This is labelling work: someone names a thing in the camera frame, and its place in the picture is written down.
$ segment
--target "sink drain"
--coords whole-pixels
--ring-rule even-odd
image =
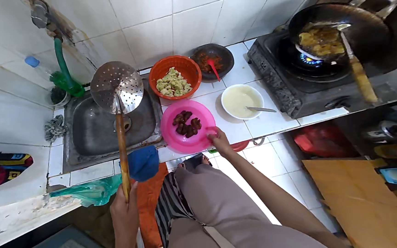
[[[127,132],[131,128],[131,118],[124,115],[123,119],[124,119],[125,132]],[[114,127],[114,132],[116,132],[116,120],[114,120],[113,127]]]

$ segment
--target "wok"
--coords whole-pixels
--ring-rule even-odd
[[[350,4],[344,3],[320,3],[302,9],[294,15],[289,23],[291,41],[298,45],[300,33],[305,32],[308,24],[320,23],[350,24],[344,29],[344,35],[350,43],[356,57],[362,62],[368,62],[383,54],[389,47],[393,37],[391,29],[385,24],[384,19],[397,6],[397,0],[390,0],[390,5],[377,13],[372,13],[359,8],[365,0],[353,0]],[[307,54],[311,51],[299,47]],[[345,54],[332,56],[326,60],[347,61]]]

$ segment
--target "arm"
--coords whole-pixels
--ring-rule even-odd
[[[130,202],[127,203],[122,184],[117,189],[116,198],[110,206],[113,220],[116,248],[135,248],[139,229],[139,211],[137,208],[137,182],[130,191]]]
[[[229,146],[229,141],[223,131],[216,128],[216,132],[217,135],[209,135],[208,138],[283,226],[307,234],[328,248],[345,247],[305,206],[238,155]]]

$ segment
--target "pink plate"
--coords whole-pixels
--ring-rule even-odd
[[[176,133],[177,125],[173,126],[174,118],[183,110],[192,112],[186,124],[191,124],[191,120],[196,117],[201,123],[201,129],[191,138]],[[214,131],[209,130],[208,127],[215,127],[214,116],[203,104],[192,100],[181,100],[171,104],[162,116],[162,136],[168,143],[168,147],[178,153],[198,153],[209,147],[211,141],[207,138],[207,133]]]

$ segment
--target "perforated skimmer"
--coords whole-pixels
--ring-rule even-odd
[[[120,61],[107,62],[97,69],[91,80],[91,95],[105,111],[126,114],[139,106],[143,82],[130,65]],[[123,111],[118,108],[115,99],[119,99]]]
[[[131,185],[122,116],[133,111],[142,101],[142,78],[130,65],[120,61],[107,62],[97,69],[91,80],[91,95],[97,105],[116,115],[122,187],[128,201]]]

